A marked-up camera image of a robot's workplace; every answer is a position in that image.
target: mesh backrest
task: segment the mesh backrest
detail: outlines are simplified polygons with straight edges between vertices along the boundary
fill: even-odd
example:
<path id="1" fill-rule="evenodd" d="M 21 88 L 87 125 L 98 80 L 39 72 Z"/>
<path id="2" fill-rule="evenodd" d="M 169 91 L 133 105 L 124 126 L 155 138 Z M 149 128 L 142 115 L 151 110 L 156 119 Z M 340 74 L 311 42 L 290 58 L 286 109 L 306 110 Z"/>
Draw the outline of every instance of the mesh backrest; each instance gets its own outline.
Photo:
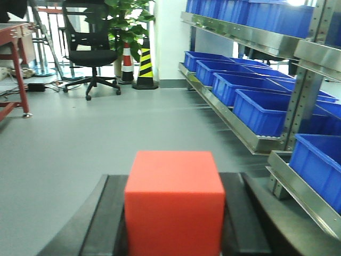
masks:
<path id="1" fill-rule="evenodd" d="M 66 0 L 63 16 L 69 49 L 79 45 L 108 50 L 108 6 L 101 1 Z"/>

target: red box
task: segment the red box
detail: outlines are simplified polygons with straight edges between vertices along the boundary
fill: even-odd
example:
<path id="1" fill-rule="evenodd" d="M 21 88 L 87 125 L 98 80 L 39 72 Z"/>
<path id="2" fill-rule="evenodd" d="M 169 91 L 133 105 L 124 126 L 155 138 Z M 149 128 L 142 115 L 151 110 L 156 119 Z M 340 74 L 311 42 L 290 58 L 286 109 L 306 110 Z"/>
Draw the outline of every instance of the red box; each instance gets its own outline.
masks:
<path id="1" fill-rule="evenodd" d="M 138 152 L 125 188 L 129 256 L 218 256 L 224 206 L 210 152 Z"/>

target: yellow and black striped cone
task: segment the yellow and black striped cone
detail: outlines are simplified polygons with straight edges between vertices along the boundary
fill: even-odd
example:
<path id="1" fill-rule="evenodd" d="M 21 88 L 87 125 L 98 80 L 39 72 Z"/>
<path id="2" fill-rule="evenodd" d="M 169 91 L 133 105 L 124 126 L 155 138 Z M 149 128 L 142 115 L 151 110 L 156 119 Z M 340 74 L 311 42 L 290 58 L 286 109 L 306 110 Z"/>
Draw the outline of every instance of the yellow and black striped cone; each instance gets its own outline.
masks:
<path id="1" fill-rule="evenodd" d="M 153 71 L 150 59 L 150 44 L 149 38 L 147 36 L 143 39 L 139 76 L 137 78 L 136 84 L 133 84 L 133 88 L 137 90 L 154 90 L 158 88 L 153 81 Z"/>

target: table leg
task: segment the table leg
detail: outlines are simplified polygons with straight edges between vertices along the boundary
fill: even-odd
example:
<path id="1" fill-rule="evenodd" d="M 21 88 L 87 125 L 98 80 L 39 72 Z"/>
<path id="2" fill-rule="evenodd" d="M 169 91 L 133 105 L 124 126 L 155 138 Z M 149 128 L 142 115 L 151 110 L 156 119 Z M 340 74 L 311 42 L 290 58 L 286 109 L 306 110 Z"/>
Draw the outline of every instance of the table leg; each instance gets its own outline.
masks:
<path id="1" fill-rule="evenodd" d="M 19 54 L 18 54 L 18 42 L 12 42 L 11 45 L 14 68 L 15 68 L 15 75 L 18 80 L 18 87 L 21 99 L 21 106 L 23 108 L 24 115 L 23 118 L 29 118 L 32 114 L 29 113 L 28 101 L 26 97 L 25 85 L 23 83 L 22 74 L 21 74 L 21 67 L 19 64 Z"/>

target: stainless steel shelf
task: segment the stainless steel shelf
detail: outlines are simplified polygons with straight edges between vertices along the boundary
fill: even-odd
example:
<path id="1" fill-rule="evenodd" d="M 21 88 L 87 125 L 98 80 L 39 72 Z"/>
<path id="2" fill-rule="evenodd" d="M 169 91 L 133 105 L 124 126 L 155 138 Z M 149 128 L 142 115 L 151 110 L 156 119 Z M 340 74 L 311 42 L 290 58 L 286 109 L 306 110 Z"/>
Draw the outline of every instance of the stainless steel shelf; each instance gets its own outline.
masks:
<path id="1" fill-rule="evenodd" d="M 212 19 L 193 13 L 182 12 L 183 22 L 194 27 L 226 37 L 266 54 L 293 59 L 298 37 L 282 35 L 258 28 Z"/>
<path id="2" fill-rule="evenodd" d="M 341 216 L 286 163 L 290 156 L 287 151 L 271 152 L 267 169 L 322 230 L 341 239 Z"/>
<path id="3" fill-rule="evenodd" d="M 341 50 L 305 40 L 298 42 L 294 55 L 299 66 L 341 81 Z"/>
<path id="4" fill-rule="evenodd" d="M 256 135 L 233 112 L 232 109 L 222 104 L 211 91 L 203 86 L 195 77 L 195 73 L 189 72 L 182 63 L 179 70 L 187 81 L 200 94 L 200 96 L 212 107 L 219 117 L 231 128 L 233 133 L 254 155 L 268 155 L 271 150 L 279 150 L 281 142 L 279 138 Z"/>

